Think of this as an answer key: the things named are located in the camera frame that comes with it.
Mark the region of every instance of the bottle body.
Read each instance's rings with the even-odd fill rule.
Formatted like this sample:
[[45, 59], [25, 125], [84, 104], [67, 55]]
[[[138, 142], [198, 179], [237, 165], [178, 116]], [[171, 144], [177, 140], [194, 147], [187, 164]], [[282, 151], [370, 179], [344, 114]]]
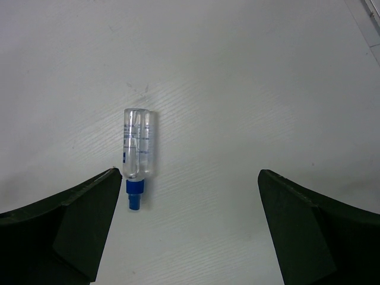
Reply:
[[144, 179], [152, 174], [151, 117], [146, 109], [124, 110], [123, 175], [132, 210], [140, 208]]

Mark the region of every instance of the white surface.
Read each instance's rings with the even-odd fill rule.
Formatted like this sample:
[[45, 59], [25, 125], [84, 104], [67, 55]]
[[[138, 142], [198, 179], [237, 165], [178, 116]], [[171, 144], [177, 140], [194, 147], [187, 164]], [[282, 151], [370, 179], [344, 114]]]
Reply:
[[159, 175], [96, 284], [283, 284], [257, 174], [380, 212], [379, 76], [343, 0], [2, 1], [0, 212], [121, 167], [146, 107]]

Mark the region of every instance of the transparent bottle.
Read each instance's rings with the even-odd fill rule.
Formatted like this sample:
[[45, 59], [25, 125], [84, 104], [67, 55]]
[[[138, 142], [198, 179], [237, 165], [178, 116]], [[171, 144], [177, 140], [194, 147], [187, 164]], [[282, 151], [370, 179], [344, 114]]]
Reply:
[[146, 109], [124, 110], [123, 175], [131, 210], [140, 209], [144, 179], [152, 174], [152, 117]]

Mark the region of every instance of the blue nozzle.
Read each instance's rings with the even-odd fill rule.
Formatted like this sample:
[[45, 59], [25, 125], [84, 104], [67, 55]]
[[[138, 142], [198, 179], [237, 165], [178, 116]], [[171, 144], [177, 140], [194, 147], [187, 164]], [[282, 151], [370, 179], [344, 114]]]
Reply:
[[129, 199], [129, 209], [137, 211], [140, 209], [141, 194], [144, 192], [144, 180], [126, 181], [126, 193]]

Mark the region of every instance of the black object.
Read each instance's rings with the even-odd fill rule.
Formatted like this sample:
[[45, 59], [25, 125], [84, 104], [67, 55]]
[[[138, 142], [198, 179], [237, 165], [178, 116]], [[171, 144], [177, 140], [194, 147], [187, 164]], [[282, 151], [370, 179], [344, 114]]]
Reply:
[[23, 208], [0, 214], [0, 284], [95, 281], [122, 176], [109, 169]]
[[380, 284], [380, 215], [270, 170], [258, 184], [285, 285]]

